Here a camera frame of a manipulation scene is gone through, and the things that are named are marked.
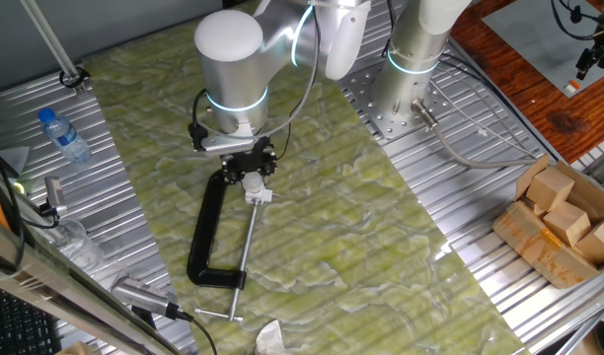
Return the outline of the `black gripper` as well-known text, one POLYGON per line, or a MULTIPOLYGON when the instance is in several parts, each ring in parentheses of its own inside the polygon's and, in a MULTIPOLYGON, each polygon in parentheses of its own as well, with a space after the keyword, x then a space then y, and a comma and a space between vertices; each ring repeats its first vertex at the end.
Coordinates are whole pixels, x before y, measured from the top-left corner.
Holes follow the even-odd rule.
POLYGON ((277 154, 269 137, 261 138, 250 151, 221 157, 223 178, 229 184, 236 184, 248 173, 259 173, 268 177, 276 168, 277 154))

